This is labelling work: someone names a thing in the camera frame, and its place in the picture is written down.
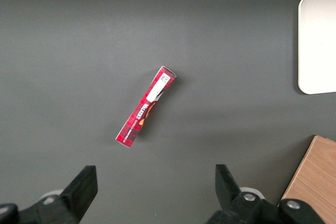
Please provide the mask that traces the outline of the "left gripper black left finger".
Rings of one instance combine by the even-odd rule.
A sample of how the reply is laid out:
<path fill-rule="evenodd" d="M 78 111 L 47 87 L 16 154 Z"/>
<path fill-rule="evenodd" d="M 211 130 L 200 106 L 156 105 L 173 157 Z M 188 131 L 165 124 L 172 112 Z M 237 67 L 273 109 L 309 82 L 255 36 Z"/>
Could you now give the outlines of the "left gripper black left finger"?
<path fill-rule="evenodd" d="M 88 165 L 59 195 L 45 196 L 24 210 L 1 204 L 1 223 L 79 223 L 97 192 L 96 167 Z"/>

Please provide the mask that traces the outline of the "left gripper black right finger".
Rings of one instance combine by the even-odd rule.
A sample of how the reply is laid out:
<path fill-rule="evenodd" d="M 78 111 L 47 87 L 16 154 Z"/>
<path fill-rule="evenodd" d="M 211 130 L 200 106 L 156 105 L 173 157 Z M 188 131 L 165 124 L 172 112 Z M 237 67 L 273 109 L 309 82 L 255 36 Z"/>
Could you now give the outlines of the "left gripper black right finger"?
<path fill-rule="evenodd" d="M 251 190 L 242 190 L 224 164 L 215 166 L 215 191 L 221 210 L 207 223 L 324 223 L 318 213 L 299 199 L 272 205 Z"/>

